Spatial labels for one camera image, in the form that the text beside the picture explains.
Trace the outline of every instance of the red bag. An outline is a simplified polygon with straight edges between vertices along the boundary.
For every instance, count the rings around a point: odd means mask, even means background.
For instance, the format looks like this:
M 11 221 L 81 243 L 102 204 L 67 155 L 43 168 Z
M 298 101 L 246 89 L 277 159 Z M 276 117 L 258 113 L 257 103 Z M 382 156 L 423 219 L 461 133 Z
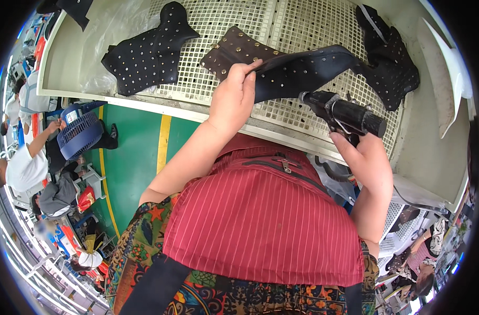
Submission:
M 87 186 L 79 197 L 79 213 L 86 211 L 95 201 L 94 190 L 91 186 Z

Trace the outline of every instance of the zipper pull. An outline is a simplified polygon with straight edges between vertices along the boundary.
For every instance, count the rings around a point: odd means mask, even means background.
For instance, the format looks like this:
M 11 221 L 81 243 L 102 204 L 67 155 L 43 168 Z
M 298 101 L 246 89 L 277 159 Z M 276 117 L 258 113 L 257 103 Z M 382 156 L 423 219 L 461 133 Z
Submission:
M 292 173 L 292 170 L 288 167 L 288 163 L 285 161 L 281 161 L 281 165 L 283 166 L 283 170 L 285 173 L 290 174 Z

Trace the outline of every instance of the yellow floor line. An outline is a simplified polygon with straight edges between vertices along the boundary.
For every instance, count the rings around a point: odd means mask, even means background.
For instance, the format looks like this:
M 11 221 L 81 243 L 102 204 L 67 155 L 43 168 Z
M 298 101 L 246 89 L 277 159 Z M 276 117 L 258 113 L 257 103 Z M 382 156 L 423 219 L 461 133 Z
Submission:
M 166 166 L 168 153 L 169 129 L 171 127 L 171 116 L 162 115 L 161 130 L 159 132 L 159 148 L 157 149 L 157 173 Z
M 103 119 L 103 106 L 99 107 L 99 119 Z M 101 176 L 105 176 L 105 160 L 103 157 L 103 149 L 99 149 L 99 163 L 101 164 Z M 113 216 L 112 204 L 110 203 L 110 196 L 108 195 L 108 186 L 106 185 L 106 179 L 102 180 L 103 189 L 106 195 L 106 205 L 108 206 L 108 212 L 110 212 L 110 218 L 112 220 L 113 228 L 117 237 L 120 238 L 120 233 L 118 232 L 117 223 L 115 222 L 115 217 Z

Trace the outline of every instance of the woman's right hand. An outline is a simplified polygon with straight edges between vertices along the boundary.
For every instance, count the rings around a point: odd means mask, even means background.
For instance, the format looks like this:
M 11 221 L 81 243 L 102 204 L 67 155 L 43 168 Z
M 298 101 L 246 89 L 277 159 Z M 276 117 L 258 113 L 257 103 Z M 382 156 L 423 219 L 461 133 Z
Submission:
M 260 64 L 261 59 L 249 65 L 232 65 L 227 79 L 213 92 L 208 123 L 220 135 L 234 136 L 250 117 L 255 101 L 255 72 L 246 74 Z
M 392 197 L 392 168 L 380 138 L 368 133 L 360 137 L 360 143 L 356 148 L 337 132 L 331 133 L 330 138 L 356 180 L 367 187 L 372 195 Z

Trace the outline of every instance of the studded leather piece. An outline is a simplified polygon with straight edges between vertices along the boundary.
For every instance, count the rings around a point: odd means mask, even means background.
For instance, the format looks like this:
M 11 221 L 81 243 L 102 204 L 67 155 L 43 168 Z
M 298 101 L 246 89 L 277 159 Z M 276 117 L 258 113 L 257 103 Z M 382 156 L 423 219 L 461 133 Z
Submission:
M 101 63 L 116 77 L 118 93 L 133 95 L 153 85 L 177 82 L 180 48 L 197 37 L 185 8 L 170 2 L 162 8 L 157 28 L 109 46 Z
M 82 28 L 82 32 L 89 23 L 85 17 L 93 0 L 57 0 L 57 6 L 66 11 Z
M 382 41 L 362 9 L 357 6 L 357 21 L 364 30 L 364 46 L 367 50 L 367 59 L 372 66 L 362 66 L 362 75 L 381 98 L 385 109 L 393 111 L 399 107 L 407 92 L 418 88 L 420 84 L 418 68 L 409 57 L 397 29 L 388 28 L 376 10 L 369 6 L 364 7 L 387 43 Z
M 381 28 L 386 25 L 379 16 L 376 15 L 375 19 Z M 351 69 L 367 79 L 386 110 L 396 110 L 406 93 L 418 87 L 418 69 L 409 58 L 394 27 L 389 29 L 386 45 L 378 36 L 374 37 L 370 32 L 369 35 L 366 33 L 364 38 L 368 46 L 380 44 L 368 54 L 373 66 L 364 64 L 340 45 L 286 54 L 258 43 L 233 26 L 201 59 L 201 66 L 223 81 L 233 64 L 249 64 L 262 59 L 262 65 L 254 69 L 257 73 L 255 103 L 276 98 L 296 98 L 300 92 L 316 91 L 341 72 Z
M 220 81 L 227 78 L 233 64 L 250 64 L 257 59 L 266 61 L 285 54 L 261 44 L 236 26 L 231 27 L 212 47 L 201 59 L 201 66 L 216 75 Z

